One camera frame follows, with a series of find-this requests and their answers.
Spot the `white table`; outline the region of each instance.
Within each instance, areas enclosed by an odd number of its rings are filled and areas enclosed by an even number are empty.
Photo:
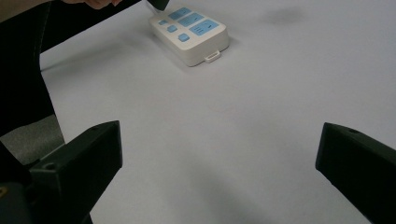
[[[228,26],[219,60],[184,65],[145,2],[42,55],[66,142],[120,121],[93,222],[369,223],[315,159],[324,122],[396,148],[396,1],[177,2]]]

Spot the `remote control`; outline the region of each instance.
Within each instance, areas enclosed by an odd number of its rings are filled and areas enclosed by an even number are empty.
[[[148,21],[153,33],[187,66],[215,61],[230,43],[224,24],[190,7],[171,6]]]

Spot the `person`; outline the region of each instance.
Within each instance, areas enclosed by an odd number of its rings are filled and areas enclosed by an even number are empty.
[[[52,0],[0,0],[0,22],[6,21],[23,11]],[[62,0],[67,4],[85,3],[94,9],[101,9],[112,4],[118,5],[122,0]]]

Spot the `white remote control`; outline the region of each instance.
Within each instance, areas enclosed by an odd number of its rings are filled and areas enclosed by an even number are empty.
[[[154,34],[187,66],[215,61],[230,43],[224,24],[190,7],[171,6],[148,21]]]

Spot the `human hand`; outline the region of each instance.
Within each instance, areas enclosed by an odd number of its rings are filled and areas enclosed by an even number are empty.
[[[76,3],[86,3],[88,6],[94,9],[101,9],[103,7],[108,6],[108,4],[113,4],[113,6],[118,5],[122,0],[63,0],[68,4],[76,4]]]

